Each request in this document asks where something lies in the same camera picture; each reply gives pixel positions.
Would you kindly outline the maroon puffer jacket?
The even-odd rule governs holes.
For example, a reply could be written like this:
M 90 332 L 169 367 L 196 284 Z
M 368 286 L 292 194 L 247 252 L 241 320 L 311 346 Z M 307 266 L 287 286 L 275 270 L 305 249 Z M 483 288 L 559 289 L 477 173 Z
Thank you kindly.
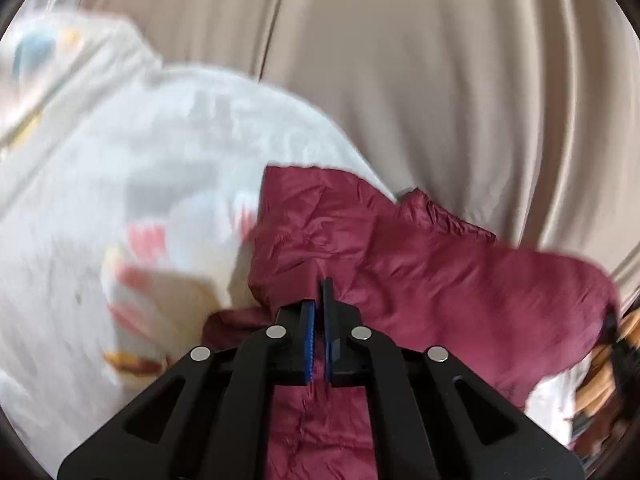
M 320 284 L 356 307 L 360 385 L 324 374 Z M 258 310 L 235 359 L 209 479 L 579 479 L 528 419 L 542 378 L 578 363 L 617 294 L 595 266 L 499 245 L 414 191 L 393 203 L 340 170 L 269 167 L 248 284 Z M 280 307 L 314 300 L 314 374 L 277 386 Z

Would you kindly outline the beige curtain sheet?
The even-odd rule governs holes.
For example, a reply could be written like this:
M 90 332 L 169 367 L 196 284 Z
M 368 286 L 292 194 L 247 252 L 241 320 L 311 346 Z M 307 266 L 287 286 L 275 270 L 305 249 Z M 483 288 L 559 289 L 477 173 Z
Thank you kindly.
M 51 0 L 320 107 L 394 191 L 639 290 L 639 39 L 615 0 Z

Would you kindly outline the floral fleece blanket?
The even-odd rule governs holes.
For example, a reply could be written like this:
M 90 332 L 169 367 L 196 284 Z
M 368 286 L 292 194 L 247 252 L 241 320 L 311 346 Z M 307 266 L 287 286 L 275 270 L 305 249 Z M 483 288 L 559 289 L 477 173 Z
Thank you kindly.
M 48 474 L 250 307 L 269 165 L 380 179 L 320 110 L 166 63 L 116 16 L 34 13 L 1 40 L 1 406 Z

